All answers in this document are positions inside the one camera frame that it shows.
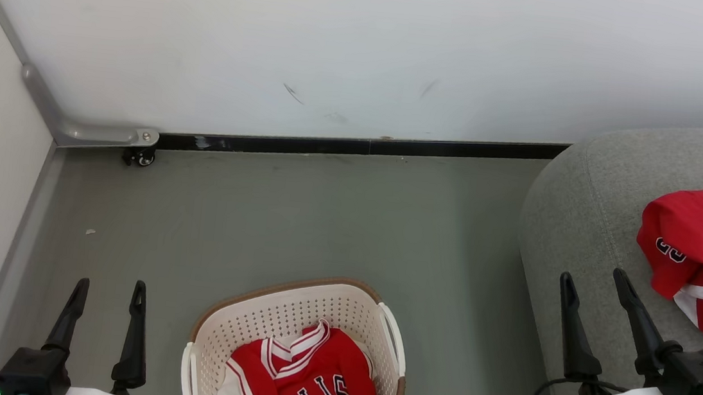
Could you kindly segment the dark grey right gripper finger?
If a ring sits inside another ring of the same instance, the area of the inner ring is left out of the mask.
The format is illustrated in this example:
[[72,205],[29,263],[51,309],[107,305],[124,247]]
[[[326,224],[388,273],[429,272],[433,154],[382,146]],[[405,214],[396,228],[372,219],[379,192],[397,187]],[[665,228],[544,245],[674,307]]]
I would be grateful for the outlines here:
[[569,272],[560,274],[560,311],[564,377],[571,380],[596,380],[601,363],[594,357],[579,314],[580,298]]
[[673,353],[681,353],[684,348],[674,340],[661,337],[627,273],[622,268],[615,268],[612,275],[621,307],[629,317],[637,351],[634,361],[636,372],[644,376],[645,382],[661,383],[667,358]]

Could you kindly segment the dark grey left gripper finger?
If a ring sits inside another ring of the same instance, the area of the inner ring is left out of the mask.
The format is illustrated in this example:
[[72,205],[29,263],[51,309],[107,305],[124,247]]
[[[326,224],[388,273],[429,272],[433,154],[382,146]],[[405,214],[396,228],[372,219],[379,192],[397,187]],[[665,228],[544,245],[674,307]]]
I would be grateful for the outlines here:
[[120,358],[112,367],[113,395],[130,395],[129,390],[144,387],[146,383],[146,295],[145,282],[138,280],[129,302],[129,327]]
[[56,350],[70,353],[71,341],[74,335],[74,326],[83,315],[86,298],[89,293],[90,279],[78,280],[71,292],[59,318],[53,325],[49,336],[43,344],[43,350]]

